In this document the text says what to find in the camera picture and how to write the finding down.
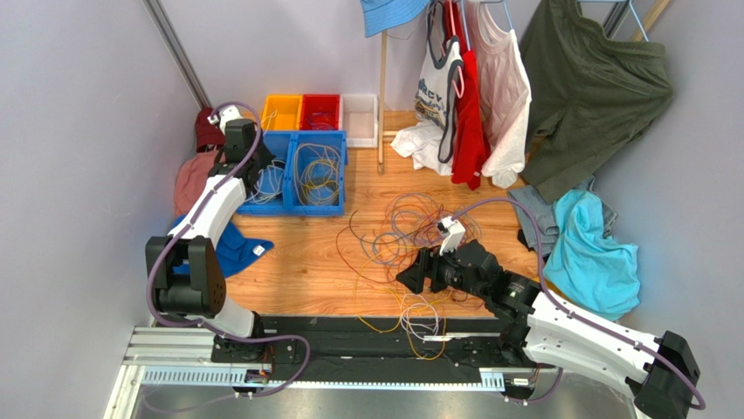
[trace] blue plastic crate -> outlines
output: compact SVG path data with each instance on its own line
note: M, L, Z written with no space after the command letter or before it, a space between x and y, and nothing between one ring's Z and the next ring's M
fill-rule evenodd
M296 131L265 131L264 132L264 144L271 151L276 158L286 162L285 173L290 167L289 162L290 148L296 141ZM272 185L268 183L265 188L271 188ZM291 215L288 210L289 200L284 197L284 181L278 185L282 190L282 194L275 198L273 201L268 203L244 203L235 211L239 215L243 216L287 216Z
M319 160L316 152L320 149L314 146L328 146L338 150L339 161L337 186L329 186L315 189L312 196L316 198L327 198L338 191L336 199L329 205L312 204L313 200L303 202L301 195L300 180L296 177L301 176L308 165L313 161ZM346 174L346 165L348 165L348 150L346 144L346 131L300 131L297 133L296 141L290 147L290 164L286 172L284 181L284 193L286 202L288 201L289 213L295 216L343 216L344 203L346 202L346 185L344 176ZM324 177L329 173L328 166L318 165L312 168L311 176Z

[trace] metal floor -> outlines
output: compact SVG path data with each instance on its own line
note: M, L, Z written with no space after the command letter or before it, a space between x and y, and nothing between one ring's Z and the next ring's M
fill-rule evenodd
M544 374L538 393L552 384L554 375ZM230 393L228 388L162 386L148 396L159 409L178 409ZM216 403L200 410L175 416L156 414L147 409L134 418L182 419L258 418L258 419L629 419L635 417L630 404L611 390L588 379L566 374L561 386L544 403L528 407L504 403L501 395L471 392L387 391L387 390L309 390L288 389L265 399L241 398Z

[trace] gray cloth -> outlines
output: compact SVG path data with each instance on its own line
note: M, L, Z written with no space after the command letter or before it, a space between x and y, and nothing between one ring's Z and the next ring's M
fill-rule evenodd
M590 176L585 181L579 183L574 189L587 190L594 193L594 176ZM553 205L546 203L540 192L537 191L533 186L527 185L523 188L513 189L507 192L509 197L514 201L521 203L527 207L530 212L534 215L535 221L537 221L538 227L540 227L541 241L542 241L542 254L540 256L549 255L555 247L555 242L558 241L558 224L555 222L555 213L553 212ZM525 234L525 240L527 246L530 249L537 251L537 235L534 232L532 223L529 221L527 213L515 205L514 212L517 214L517 218L520 220L522 231ZM604 217L604 236L608 237L612 234L612 227L617 221L617 213L606 203L602 202L602 215Z

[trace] blue cloth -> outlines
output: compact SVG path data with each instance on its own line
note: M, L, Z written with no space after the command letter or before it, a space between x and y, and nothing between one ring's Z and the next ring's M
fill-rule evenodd
M176 227L184 217L179 216L173 222L173 227ZM217 242L215 253L219 266L222 268L222 274L227 278L241 272L273 248L274 243L268 240L243 237L238 227L230 221L225 226L219 242ZM182 264L173 268L173 272L189 273L189 266Z
M640 304L638 246L603 237L602 200L572 189L553 209L560 236L542 273L570 300L607 320Z
M426 7L430 0L361 0L364 12L364 36L405 24Z

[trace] gray wall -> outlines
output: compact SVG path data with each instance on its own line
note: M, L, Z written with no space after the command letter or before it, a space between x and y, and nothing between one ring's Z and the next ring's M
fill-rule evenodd
M103 414L196 102L140 1L3 2L3 418Z
M617 238L640 245L641 305L623 322L689 340L710 405L690 417L741 417L742 16L742 2L670 5L651 36L667 47L675 100L597 174Z
M521 35L540 0L509 4ZM380 35L364 37L359 0L163 0L204 89L215 104L263 107L267 94L379 92ZM506 28L501 4L490 4ZM588 16L608 10L586 6ZM424 60L424 17L390 29L385 102L413 109Z

